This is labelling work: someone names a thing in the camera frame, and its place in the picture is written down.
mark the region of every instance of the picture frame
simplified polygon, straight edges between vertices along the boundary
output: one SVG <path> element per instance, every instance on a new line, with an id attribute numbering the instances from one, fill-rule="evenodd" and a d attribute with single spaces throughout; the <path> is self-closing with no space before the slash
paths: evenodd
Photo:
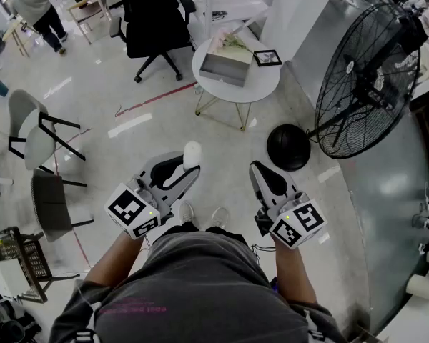
<path id="1" fill-rule="evenodd" d="M 259 67 L 282 65 L 278 53 L 274 49 L 265 49 L 263 51 L 254 51 L 254 58 Z"/>

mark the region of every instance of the standing fan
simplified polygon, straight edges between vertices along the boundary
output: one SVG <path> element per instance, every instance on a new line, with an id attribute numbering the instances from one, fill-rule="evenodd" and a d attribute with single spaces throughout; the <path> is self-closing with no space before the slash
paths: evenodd
<path id="1" fill-rule="evenodd" d="M 375 146 L 403 115 L 420 68 L 426 36 L 418 18 L 391 4 L 365 10 L 348 29 L 327 68 L 316 103 L 315 129 L 284 124 L 272 131 L 267 152 L 281 169 L 302 168 L 310 137 L 334 159 Z"/>

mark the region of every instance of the shoe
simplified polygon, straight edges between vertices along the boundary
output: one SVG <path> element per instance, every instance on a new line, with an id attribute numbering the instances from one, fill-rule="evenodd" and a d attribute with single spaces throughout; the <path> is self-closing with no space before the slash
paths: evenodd
<path id="1" fill-rule="evenodd" d="M 428 229 L 429 228 L 429 217 L 420 216 L 419 214 L 412 217 L 412 227 L 416 229 Z"/>
<path id="2" fill-rule="evenodd" d="M 184 201 L 180 204 L 178 210 L 179 223 L 183 225 L 186 222 L 194 221 L 194 210 L 188 201 Z"/>
<path id="3" fill-rule="evenodd" d="M 421 243 L 420 246 L 418 247 L 418 251 L 420 252 L 420 255 L 426 254 L 426 252 L 424 251 L 424 248 L 425 248 L 425 245 Z"/>
<path id="4" fill-rule="evenodd" d="M 213 212 L 211 227 L 225 229 L 227 221 L 229 221 L 229 212 L 224 207 L 219 207 Z"/>

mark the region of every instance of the white pillar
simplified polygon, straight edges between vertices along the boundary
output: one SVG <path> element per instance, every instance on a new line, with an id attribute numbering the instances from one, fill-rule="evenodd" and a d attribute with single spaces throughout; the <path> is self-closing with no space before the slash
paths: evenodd
<path id="1" fill-rule="evenodd" d="M 429 277 L 414 274 L 408 280 L 406 292 L 429 300 Z"/>
<path id="2" fill-rule="evenodd" d="M 276 49 L 283 62 L 291 60 L 328 1 L 273 0 L 260 41 Z"/>

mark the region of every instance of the tile floor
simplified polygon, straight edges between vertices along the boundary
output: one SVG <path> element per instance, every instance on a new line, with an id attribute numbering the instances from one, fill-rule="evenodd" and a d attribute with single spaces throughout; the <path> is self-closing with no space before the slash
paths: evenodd
<path id="1" fill-rule="evenodd" d="M 62 148 L 46 165 L 57 169 L 65 179 L 88 184 L 86 189 L 66 186 L 66 195 L 73 222 L 94 218 L 95 223 L 78 228 L 76 236 L 69 233 L 52 244 L 41 240 L 53 274 L 85 276 L 119 234 L 103 210 L 118 183 L 126 182 L 148 158 L 182 151 L 192 140 L 203 148 L 202 172 L 184 198 L 191 201 L 198 219 L 206 223 L 213 210 L 223 205 L 230 211 L 229 231 L 243 234 L 250 244 L 271 245 L 271 239 L 262 238 L 255 226 L 253 216 L 260 204 L 252 192 L 248 166 L 252 160 L 268 161 L 267 135 L 278 124 L 312 126 L 312 107 L 290 71 L 284 67 L 277 90 L 252 106 L 247 131 L 235 131 L 194 115 L 198 95 L 192 86 L 147 103 L 194 82 L 191 49 L 171 53 L 183 81 L 175 81 L 171 68 L 164 59 L 158 59 L 145 71 L 143 82 L 136 84 L 134 74 L 144 59 L 127 58 L 121 40 L 109 38 L 105 18 L 89 22 L 94 31 L 88 33 L 93 39 L 93 44 L 88 45 L 64 10 L 72 2 L 54 3 L 69 32 L 65 57 L 56 55 L 36 36 L 27 46 L 30 59 L 20 56 L 13 42 L 0 55 L 0 80 L 10 91 L 24 89 L 41 101 L 51 115 L 82 126 L 81 131 L 60 125 L 56 129 L 62 139 L 72 139 L 70 144 L 87 160 L 80 161 Z M 217 104 L 210 110 L 228 119 L 230 113 L 234 114 L 229 105 Z M 149 120 L 120 133 L 112 131 L 144 115 Z M 0 176 L 14 179 L 13 186 L 2 188 L 0 229 L 18 226 L 23 232 L 35 232 L 38 227 L 30 195 L 31 172 L 6 150 L 8 130 L 7 98 L 0 98 Z M 299 188 L 320 203 L 329 220 L 328 227 L 301 249 L 320 303 L 346 329 L 360 310 L 368 309 L 368 286 L 362 237 L 342 173 L 327 180 L 318 179 L 334 166 L 337 162 L 312 144 L 309 164 L 292 176 Z M 171 219 L 165 227 L 150 233 L 150 241 L 176 223 Z M 325 233 L 330 238 L 322 242 L 320 237 Z M 146 255 L 146 251 L 140 254 L 136 269 Z M 260 258 L 261 267 L 273 278 L 273 253 L 263 252 Z M 73 280 L 57 282 L 49 288 L 46 304 L 24 302 L 44 329 L 42 342 L 47 342 L 51 324 L 64 308 L 72 288 Z"/>

